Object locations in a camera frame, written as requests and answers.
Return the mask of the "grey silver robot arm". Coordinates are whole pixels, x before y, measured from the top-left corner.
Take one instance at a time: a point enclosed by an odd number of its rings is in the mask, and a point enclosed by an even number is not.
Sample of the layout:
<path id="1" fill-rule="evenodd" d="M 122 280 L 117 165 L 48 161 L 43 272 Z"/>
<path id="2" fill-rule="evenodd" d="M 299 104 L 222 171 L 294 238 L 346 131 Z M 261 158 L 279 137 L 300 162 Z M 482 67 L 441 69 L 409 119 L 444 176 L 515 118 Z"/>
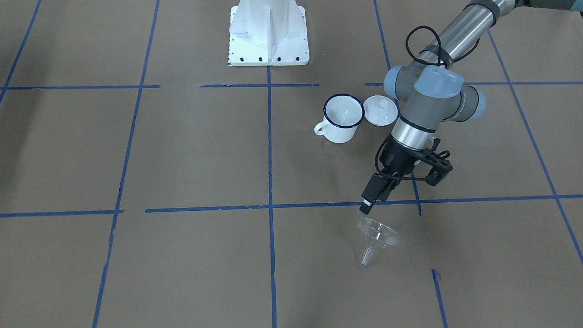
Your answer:
<path id="1" fill-rule="evenodd" d="M 375 170 L 363 193 L 359 210 L 368 214 L 378 201 L 386 201 L 411 173 L 417 162 L 430 166 L 422 180 L 437 185 L 449 172 L 450 153 L 436 152 L 435 132 L 444 121 L 465 122 L 479 118 L 486 108 L 485 95 L 469 85 L 451 67 L 479 44 L 481 36 L 501 17 L 518 7 L 581 12 L 580 0 L 472 0 L 435 40 L 414 55 L 412 62 L 389 69 L 384 80 L 387 95 L 406 102 L 392 132 L 375 155 Z"/>

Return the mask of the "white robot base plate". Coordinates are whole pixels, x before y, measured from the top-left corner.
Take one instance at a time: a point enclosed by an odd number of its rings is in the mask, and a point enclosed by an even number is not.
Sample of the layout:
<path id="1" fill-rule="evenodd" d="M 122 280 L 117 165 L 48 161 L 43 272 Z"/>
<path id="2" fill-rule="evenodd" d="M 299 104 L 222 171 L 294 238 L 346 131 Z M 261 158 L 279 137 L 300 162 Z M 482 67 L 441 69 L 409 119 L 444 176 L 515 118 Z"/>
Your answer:
<path id="1" fill-rule="evenodd" d="M 240 0 L 230 9 L 228 64 L 306 65 L 306 10 L 295 0 Z"/>

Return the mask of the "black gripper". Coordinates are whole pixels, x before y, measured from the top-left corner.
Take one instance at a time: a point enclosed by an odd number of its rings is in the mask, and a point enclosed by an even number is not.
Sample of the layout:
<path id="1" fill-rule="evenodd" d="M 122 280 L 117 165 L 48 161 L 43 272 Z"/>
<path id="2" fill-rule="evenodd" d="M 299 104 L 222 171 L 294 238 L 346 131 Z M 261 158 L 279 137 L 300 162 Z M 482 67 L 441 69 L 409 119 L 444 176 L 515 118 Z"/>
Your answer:
<path id="1" fill-rule="evenodd" d="M 387 201 L 400 181 L 419 181 L 418 177 L 410 175 L 420 157 L 421 150 L 406 147 L 388 135 L 375 154 L 376 172 L 367 184 L 367 200 L 362 201 L 359 211 L 365 215 L 370 214 L 373 204 Z"/>

